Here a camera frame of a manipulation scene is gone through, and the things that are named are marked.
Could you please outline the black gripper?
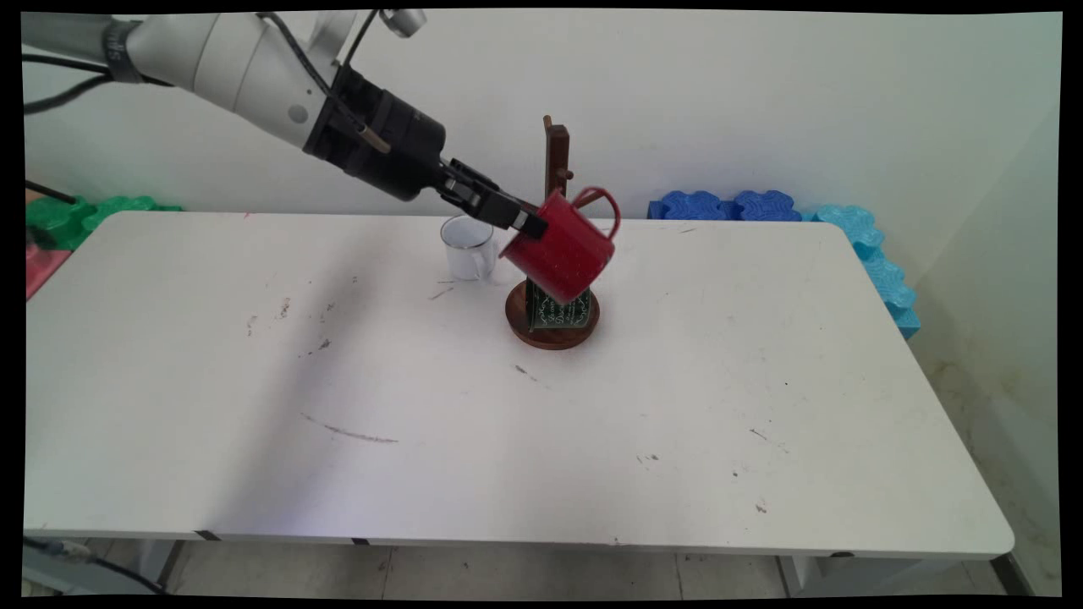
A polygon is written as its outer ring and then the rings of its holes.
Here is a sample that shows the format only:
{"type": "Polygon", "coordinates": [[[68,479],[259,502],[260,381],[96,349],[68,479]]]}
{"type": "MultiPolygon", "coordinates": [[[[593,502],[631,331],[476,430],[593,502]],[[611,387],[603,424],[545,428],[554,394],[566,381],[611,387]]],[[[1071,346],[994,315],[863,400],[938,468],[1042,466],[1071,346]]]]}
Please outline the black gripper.
{"type": "Polygon", "coordinates": [[[351,67],[338,70],[332,92],[389,151],[375,150],[336,102],[326,101],[303,146],[308,155],[399,200],[413,200],[425,187],[440,187],[444,200],[477,221],[516,230],[527,238],[542,238],[547,231],[548,223],[536,208],[468,163],[445,159],[443,170],[446,130],[425,112],[371,85],[351,67]]]}

